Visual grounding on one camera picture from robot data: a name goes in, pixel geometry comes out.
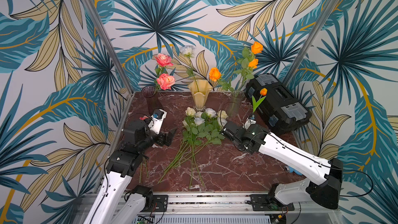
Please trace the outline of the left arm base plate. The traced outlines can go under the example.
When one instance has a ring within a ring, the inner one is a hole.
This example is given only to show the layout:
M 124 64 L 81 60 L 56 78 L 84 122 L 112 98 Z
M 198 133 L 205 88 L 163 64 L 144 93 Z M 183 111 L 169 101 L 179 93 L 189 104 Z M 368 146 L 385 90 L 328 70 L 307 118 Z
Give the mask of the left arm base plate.
M 146 198 L 142 213 L 149 212 L 166 212 L 168 207 L 169 196 L 168 195 L 153 195 Z

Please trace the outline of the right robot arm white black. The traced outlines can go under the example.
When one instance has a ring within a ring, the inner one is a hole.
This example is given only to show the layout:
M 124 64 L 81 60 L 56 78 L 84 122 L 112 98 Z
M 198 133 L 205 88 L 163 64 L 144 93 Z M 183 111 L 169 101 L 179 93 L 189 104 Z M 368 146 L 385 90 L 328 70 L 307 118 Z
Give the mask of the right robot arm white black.
M 324 208 L 338 209 L 343 181 L 343 163 L 339 159 L 327 160 L 307 153 L 259 124 L 244 128 L 227 122 L 221 134 L 239 150 L 270 156 L 305 177 L 295 183 L 277 183 L 272 187 L 270 196 L 280 204 L 312 201 Z

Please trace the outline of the orange tulip bud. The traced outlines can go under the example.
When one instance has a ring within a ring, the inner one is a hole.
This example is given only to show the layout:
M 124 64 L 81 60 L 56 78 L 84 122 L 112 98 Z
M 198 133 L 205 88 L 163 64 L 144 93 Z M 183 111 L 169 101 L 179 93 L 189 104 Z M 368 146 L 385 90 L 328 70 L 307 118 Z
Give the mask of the orange tulip bud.
M 255 111 L 257 110 L 257 108 L 262 104 L 262 102 L 265 100 L 266 96 L 267 96 L 267 92 L 268 90 L 266 88 L 263 88 L 260 90 L 260 97 L 258 100 L 256 100 L 256 98 L 254 96 L 252 96 L 252 113 L 254 114 Z

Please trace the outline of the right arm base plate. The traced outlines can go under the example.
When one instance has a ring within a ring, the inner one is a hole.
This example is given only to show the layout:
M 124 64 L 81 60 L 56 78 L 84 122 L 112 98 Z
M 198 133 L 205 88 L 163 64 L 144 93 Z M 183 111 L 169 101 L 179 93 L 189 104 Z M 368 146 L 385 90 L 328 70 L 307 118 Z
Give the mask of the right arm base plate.
M 288 212 L 295 210 L 292 203 L 285 205 L 277 201 L 274 197 L 266 194 L 250 195 L 247 204 L 252 206 L 253 211 L 273 211 Z

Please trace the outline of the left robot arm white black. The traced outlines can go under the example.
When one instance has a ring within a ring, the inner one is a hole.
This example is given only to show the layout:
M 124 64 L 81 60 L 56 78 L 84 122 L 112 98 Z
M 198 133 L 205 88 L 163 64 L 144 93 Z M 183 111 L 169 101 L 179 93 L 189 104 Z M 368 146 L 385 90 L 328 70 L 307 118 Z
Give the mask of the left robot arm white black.
M 123 129 L 125 138 L 109 158 L 105 179 L 85 219 L 86 224 L 131 224 L 140 212 L 154 207 L 151 188 L 138 185 L 130 193 L 125 190 L 148 148 L 154 144 L 171 145 L 177 130 L 161 132 L 163 121 L 154 117 L 138 119 Z

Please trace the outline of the orange rose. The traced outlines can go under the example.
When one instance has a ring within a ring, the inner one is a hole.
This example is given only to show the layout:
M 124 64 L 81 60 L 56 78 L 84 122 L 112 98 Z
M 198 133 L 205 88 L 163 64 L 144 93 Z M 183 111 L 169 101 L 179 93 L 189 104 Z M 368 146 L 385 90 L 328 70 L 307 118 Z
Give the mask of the orange rose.
M 232 85 L 233 79 L 224 78 L 224 76 L 221 74 L 221 72 L 216 67 L 213 67 L 210 70 L 209 79 L 213 82 L 217 82 L 218 85 L 221 87 L 221 89 L 224 91 L 230 91 L 230 92 L 235 91 L 235 89 Z
M 258 59 L 254 58 L 252 61 L 245 63 L 246 66 L 242 66 L 242 69 L 239 70 L 239 75 L 241 76 L 239 83 L 237 84 L 238 86 L 238 91 L 241 91 L 244 87 L 244 85 L 254 79 L 254 69 L 257 68 L 258 65 Z
M 263 45 L 255 41 L 250 47 L 244 47 L 242 50 L 243 59 L 241 61 L 241 66 L 246 66 L 245 63 L 252 61 L 256 58 L 256 55 L 261 53 L 263 50 Z

